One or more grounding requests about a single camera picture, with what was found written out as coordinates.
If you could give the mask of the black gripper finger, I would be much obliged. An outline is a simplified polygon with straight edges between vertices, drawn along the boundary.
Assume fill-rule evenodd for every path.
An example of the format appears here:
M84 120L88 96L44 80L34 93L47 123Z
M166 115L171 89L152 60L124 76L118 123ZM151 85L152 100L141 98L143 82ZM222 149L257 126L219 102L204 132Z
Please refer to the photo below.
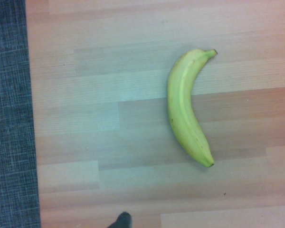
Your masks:
M130 213L124 211L108 228L132 228L132 216Z

